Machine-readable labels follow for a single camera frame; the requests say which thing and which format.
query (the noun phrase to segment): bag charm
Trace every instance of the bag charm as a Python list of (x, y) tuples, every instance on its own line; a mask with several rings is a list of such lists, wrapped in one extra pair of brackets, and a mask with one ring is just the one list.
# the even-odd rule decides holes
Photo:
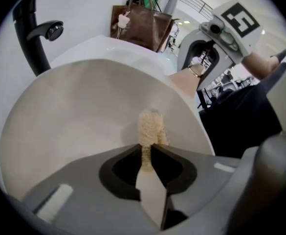
[(120, 14), (118, 17), (118, 35), (117, 39), (120, 37), (121, 30), (124, 29), (127, 24), (129, 23), (130, 19), (127, 17), (127, 15), (130, 13), (130, 11), (126, 12), (125, 15)]

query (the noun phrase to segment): faucet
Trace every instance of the faucet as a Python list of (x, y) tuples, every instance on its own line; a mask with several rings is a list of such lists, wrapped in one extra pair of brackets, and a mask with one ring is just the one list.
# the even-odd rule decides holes
[(48, 21), (37, 25), (36, 0), (20, 0), (13, 9), (13, 21), (22, 51), (36, 76), (50, 69), (40, 37), (54, 41), (62, 34), (62, 21)]

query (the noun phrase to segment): beige sponge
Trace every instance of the beige sponge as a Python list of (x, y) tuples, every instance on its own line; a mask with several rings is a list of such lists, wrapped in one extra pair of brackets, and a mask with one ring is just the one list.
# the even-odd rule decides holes
[(163, 117), (159, 111), (145, 110), (139, 115), (138, 142), (142, 146), (142, 169), (153, 170), (151, 145), (169, 144)]

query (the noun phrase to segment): railing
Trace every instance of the railing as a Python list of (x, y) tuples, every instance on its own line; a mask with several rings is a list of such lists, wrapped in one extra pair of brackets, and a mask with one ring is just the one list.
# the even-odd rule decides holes
[(203, 0), (180, 0), (181, 2), (187, 4), (188, 6), (192, 7), (198, 13), (203, 15), (206, 19), (212, 19), (212, 8), (207, 5)]

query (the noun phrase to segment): handbag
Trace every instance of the handbag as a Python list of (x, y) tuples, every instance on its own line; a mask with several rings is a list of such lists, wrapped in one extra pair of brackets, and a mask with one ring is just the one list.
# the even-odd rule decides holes
[(172, 16), (129, 1), (112, 9), (110, 36), (153, 51), (159, 51), (174, 24)]

